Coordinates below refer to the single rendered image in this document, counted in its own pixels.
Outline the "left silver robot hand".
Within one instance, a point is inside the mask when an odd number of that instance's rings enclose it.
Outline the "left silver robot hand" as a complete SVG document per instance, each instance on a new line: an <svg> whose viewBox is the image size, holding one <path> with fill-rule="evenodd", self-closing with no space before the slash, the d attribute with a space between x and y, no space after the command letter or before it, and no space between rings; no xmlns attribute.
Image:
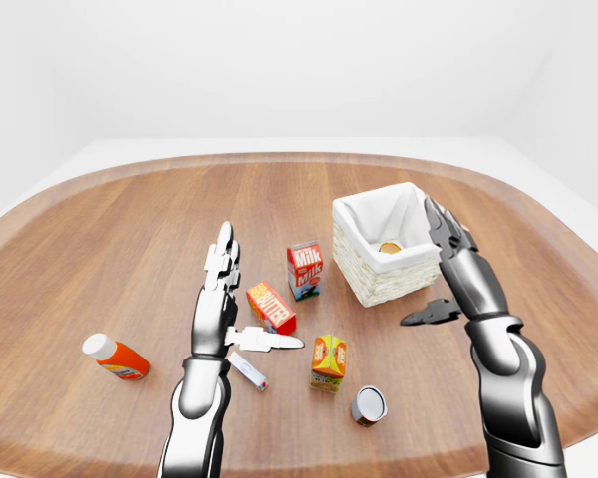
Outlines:
<svg viewBox="0 0 598 478"><path fill-rule="evenodd" d="M268 353L271 349L302 349L304 342L292 336L271 334L261 327L235 327L238 307L234 290L239 287L240 248L233 227L222 224L217 241L209 247L192 326L192 352L223 358L230 346L243 351Z"/></svg>

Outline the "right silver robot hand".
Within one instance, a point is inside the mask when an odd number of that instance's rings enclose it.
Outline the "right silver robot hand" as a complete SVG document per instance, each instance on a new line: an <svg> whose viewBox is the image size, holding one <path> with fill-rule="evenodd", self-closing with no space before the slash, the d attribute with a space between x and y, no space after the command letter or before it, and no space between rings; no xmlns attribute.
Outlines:
<svg viewBox="0 0 598 478"><path fill-rule="evenodd" d="M431 197L425 199L430 237L441 248L440 268L453 297L436 299L401 320L403 326L439 324L465 314L471 320L504 316L508 306L489 263L479 255L467 228Z"/></svg>

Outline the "white woven basket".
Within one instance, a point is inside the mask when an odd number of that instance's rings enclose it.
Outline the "white woven basket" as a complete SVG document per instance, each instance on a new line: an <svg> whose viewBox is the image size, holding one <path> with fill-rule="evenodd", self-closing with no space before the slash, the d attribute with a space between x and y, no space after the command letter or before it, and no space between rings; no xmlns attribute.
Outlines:
<svg viewBox="0 0 598 478"><path fill-rule="evenodd" d="M424 200L402 183L333 201L333 257L363 306L400 298L440 274Z"/></svg>

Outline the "orange butter box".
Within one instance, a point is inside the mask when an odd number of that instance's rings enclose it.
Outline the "orange butter box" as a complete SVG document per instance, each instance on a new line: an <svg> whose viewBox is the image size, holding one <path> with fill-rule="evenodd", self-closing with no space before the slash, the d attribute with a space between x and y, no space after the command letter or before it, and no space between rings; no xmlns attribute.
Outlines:
<svg viewBox="0 0 598 478"><path fill-rule="evenodd" d="M296 315L274 289L261 281L250 288L247 300L269 333L290 335L296 330Z"/></svg>

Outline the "orange bottle with white cap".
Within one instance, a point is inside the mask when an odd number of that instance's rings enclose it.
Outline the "orange bottle with white cap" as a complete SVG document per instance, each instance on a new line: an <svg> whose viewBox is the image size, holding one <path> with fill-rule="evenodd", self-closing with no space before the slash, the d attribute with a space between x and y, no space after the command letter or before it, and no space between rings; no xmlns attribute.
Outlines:
<svg viewBox="0 0 598 478"><path fill-rule="evenodd" d="M143 378L150 369L150 363L145 358L103 333L96 333L85 339L82 351L122 380Z"/></svg>

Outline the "red milk carton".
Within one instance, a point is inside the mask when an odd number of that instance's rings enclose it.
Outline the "red milk carton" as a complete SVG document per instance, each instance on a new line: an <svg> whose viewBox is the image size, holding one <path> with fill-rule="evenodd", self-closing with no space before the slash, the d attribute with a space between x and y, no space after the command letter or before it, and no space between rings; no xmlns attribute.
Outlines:
<svg viewBox="0 0 598 478"><path fill-rule="evenodd" d="M287 249L288 283L294 299L300 301L320 294L323 259L318 241Z"/></svg>

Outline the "orange juice carton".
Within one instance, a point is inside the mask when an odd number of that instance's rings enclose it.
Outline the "orange juice carton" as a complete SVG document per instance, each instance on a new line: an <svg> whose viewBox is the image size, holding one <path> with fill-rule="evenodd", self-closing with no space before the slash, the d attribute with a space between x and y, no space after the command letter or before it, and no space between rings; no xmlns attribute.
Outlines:
<svg viewBox="0 0 598 478"><path fill-rule="evenodd" d="M333 335L318 336L312 354L310 385L336 393L345 376L346 356L344 340Z"/></svg>

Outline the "tin with silver lid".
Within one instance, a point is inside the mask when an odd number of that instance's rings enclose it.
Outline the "tin with silver lid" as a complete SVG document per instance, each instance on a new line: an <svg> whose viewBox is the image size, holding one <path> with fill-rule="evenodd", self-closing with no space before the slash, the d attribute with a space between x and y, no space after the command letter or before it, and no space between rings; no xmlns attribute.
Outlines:
<svg viewBox="0 0 598 478"><path fill-rule="evenodd" d="M351 413L358 424L369 427L388 414L388 407L381 392L371 385L366 385L353 399Z"/></svg>

